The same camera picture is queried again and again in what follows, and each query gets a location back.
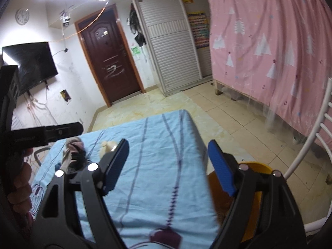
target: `clock face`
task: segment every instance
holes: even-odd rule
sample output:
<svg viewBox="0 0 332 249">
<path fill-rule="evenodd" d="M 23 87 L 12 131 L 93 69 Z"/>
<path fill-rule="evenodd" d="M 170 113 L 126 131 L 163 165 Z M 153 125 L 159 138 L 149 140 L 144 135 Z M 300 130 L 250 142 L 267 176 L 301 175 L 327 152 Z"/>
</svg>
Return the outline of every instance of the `clock face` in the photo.
<svg viewBox="0 0 332 249">
<path fill-rule="evenodd" d="M 30 18 L 29 10 L 25 8 L 17 10 L 15 18 L 18 24 L 20 25 L 27 24 Z"/>
</svg>

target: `human hand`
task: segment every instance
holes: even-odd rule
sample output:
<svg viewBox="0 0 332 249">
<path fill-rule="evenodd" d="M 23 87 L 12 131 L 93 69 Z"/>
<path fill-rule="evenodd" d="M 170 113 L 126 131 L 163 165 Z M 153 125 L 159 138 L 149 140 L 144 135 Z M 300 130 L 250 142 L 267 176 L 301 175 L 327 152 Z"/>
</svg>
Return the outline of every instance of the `human hand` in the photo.
<svg viewBox="0 0 332 249">
<path fill-rule="evenodd" d="M 24 157 L 33 153 L 33 149 L 26 150 Z M 13 204 L 13 209 L 19 214 L 27 214 L 32 208 L 30 194 L 32 189 L 29 184 L 31 177 L 31 167 L 28 163 L 23 163 L 20 174 L 14 179 L 14 186 L 17 188 L 15 192 L 8 195 L 8 201 Z"/>
</svg>

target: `orange bucket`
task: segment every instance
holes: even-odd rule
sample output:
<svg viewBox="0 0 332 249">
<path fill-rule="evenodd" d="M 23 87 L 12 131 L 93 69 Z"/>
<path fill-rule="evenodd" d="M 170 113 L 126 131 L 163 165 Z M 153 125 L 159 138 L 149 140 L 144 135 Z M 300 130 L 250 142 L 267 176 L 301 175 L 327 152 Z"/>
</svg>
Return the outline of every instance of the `orange bucket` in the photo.
<svg viewBox="0 0 332 249">
<path fill-rule="evenodd" d="M 254 172 L 271 174 L 272 169 L 263 163 L 259 162 L 241 162 L 241 164 L 247 164 Z M 213 171 L 208 175 L 211 195 L 215 206 L 215 211 L 218 215 L 218 222 L 222 224 L 226 218 L 226 215 L 230 209 L 233 198 L 224 192 L 219 183 L 216 173 Z M 249 217 L 248 225 L 244 233 L 242 242 L 253 238 L 258 221 L 259 210 L 261 206 L 262 192 L 256 192 L 252 204 L 251 214 Z"/>
</svg>

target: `wooden bed leg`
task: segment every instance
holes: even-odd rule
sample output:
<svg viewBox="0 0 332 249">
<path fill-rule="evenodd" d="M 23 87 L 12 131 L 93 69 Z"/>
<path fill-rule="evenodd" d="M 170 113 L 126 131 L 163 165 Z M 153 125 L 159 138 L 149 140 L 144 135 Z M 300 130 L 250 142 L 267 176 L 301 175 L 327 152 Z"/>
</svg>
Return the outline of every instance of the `wooden bed leg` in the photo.
<svg viewBox="0 0 332 249">
<path fill-rule="evenodd" d="M 221 95 L 223 92 L 218 90 L 218 82 L 214 79 L 213 86 L 215 87 L 215 95 Z"/>
</svg>

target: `flat screen television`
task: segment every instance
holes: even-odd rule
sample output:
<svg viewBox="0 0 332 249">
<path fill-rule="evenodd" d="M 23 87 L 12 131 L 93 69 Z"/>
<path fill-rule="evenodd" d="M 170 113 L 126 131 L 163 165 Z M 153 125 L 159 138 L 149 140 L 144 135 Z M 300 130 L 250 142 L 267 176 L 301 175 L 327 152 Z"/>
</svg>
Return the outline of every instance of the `flat screen television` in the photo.
<svg viewBox="0 0 332 249">
<path fill-rule="evenodd" d="M 3 47 L 2 59 L 19 66 L 20 95 L 58 74 L 48 42 Z"/>
</svg>

